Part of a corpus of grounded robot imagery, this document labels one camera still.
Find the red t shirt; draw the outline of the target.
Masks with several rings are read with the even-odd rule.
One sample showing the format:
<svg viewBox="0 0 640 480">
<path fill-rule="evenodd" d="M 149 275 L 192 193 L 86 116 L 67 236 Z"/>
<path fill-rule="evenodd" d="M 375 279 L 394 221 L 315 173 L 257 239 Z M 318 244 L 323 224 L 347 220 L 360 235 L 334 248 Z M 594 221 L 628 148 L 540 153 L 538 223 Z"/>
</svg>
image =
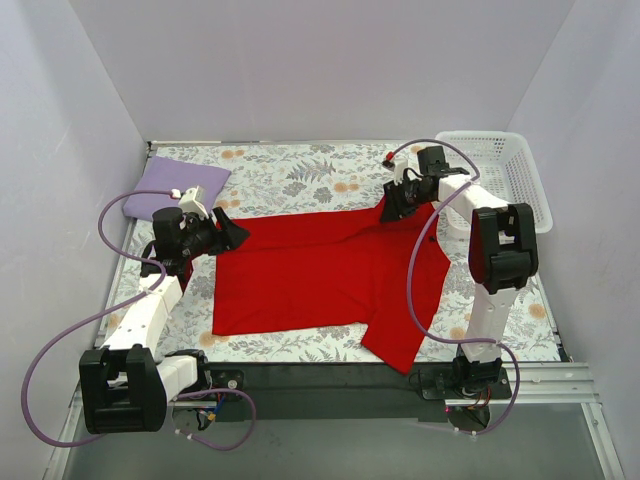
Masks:
<svg viewBox="0 0 640 480">
<path fill-rule="evenodd" d="M 410 259 L 430 204 L 381 223 L 372 208 L 239 219 L 250 232 L 216 259 L 212 332 L 271 333 L 362 323 L 361 344 L 396 371 L 411 369 L 450 268 L 430 227 Z"/>
</svg>

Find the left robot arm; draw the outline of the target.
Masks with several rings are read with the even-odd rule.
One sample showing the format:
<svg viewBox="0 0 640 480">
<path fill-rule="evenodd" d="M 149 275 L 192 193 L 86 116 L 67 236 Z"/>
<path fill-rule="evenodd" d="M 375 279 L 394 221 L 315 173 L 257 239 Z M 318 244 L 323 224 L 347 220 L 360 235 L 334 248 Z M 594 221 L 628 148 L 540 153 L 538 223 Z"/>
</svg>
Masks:
<svg viewBox="0 0 640 480">
<path fill-rule="evenodd" d="M 196 349 L 155 357 L 160 335 L 182 299 L 196 258 L 241 247 L 250 237 L 221 208 L 199 215 L 166 207 L 152 216 L 154 239 L 143 251 L 142 298 L 133 302 L 103 345 L 79 362 L 84 419 L 92 434 L 156 432 L 179 394 L 205 398 L 213 386 Z"/>
</svg>

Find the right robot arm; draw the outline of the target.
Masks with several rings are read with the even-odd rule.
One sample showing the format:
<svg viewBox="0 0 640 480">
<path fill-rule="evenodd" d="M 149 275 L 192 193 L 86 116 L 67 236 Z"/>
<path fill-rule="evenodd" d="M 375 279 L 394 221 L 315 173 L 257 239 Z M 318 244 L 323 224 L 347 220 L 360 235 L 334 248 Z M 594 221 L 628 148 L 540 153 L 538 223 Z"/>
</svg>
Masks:
<svg viewBox="0 0 640 480">
<path fill-rule="evenodd" d="M 425 395 L 441 398 L 448 392 L 487 399 L 492 387 L 506 384 L 502 339 L 509 313 L 521 289 L 538 270 L 534 213 L 526 203 L 509 203 L 484 189 L 480 170 L 469 162 L 453 167 L 446 150 L 458 153 L 441 140 L 428 140 L 418 151 L 418 169 L 389 152 L 383 166 L 394 177 L 384 186 L 384 223 L 407 218 L 427 203 L 436 210 L 426 224 L 432 226 L 440 212 L 452 208 L 471 226 L 468 266 L 475 283 L 470 323 L 457 353 L 442 370 L 418 378 Z"/>
</svg>

